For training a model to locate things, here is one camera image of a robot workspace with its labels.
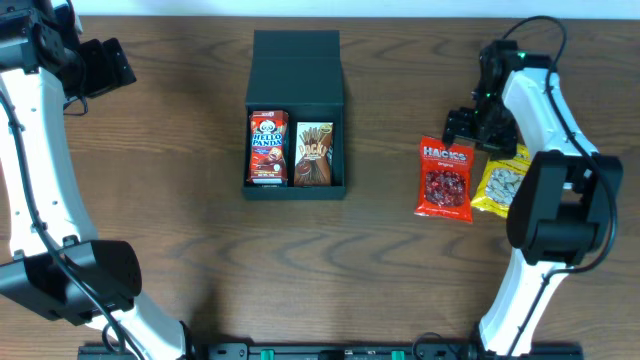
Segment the brown Pocky box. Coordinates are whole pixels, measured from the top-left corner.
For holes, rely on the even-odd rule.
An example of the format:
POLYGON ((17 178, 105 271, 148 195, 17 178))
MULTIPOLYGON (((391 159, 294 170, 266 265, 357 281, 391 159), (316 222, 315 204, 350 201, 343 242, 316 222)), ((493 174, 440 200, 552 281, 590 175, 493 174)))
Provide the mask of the brown Pocky box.
POLYGON ((299 122, 296 128, 294 185, 330 186, 333 123, 299 122))

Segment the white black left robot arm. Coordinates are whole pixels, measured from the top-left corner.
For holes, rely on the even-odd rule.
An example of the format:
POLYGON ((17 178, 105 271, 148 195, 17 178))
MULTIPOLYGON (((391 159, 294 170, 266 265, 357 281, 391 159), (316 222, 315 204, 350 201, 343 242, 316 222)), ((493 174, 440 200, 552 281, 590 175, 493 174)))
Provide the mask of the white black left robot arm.
POLYGON ((186 326, 144 293, 132 246, 101 239, 82 200, 68 108, 135 75, 118 40, 84 42, 81 33, 71 2, 1 5, 1 169, 12 254, 1 292, 47 320, 98 330, 103 355, 190 359, 186 326))

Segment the red Hello Panda box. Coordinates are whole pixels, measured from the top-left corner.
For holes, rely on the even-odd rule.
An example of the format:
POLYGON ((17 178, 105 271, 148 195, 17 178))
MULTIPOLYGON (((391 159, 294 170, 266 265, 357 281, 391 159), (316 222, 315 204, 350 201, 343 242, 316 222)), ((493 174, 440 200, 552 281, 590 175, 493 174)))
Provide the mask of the red Hello Panda box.
POLYGON ((282 110, 254 111, 250 116, 250 158, 247 181, 253 185, 287 182, 285 140, 288 114, 282 110))

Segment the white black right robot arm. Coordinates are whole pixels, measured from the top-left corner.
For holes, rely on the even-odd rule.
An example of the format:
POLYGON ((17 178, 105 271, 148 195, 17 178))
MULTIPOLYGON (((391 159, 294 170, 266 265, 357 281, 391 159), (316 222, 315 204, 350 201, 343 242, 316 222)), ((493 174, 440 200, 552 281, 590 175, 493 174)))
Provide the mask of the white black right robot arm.
POLYGON ((621 161, 586 138, 566 104, 557 62, 495 40, 479 54, 475 106, 448 114, 442 140, 457 139, 501 158, 524 143, 531 156, 508 210, 512 251, 498 294, 477 326, 470 359, 567 359, 569 345, 535 345, 532 337, 553 293, 597 252, 604 260, 617 225, 621 161))

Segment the dark green gift box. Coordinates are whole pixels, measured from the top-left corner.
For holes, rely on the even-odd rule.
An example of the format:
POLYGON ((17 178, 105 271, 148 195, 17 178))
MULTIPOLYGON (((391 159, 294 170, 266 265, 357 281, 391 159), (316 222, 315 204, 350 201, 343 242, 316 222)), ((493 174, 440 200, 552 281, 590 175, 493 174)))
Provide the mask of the dark green gift box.
POLYGON ((248 200, 341 200, 346 194, 345 87, 337 30, 257 30, 245 112, 282 110, 289 115, 284 154, 288 183, 254 185, 248 200), (328 185, 294 184, 300 123, 333 124, 328 185))

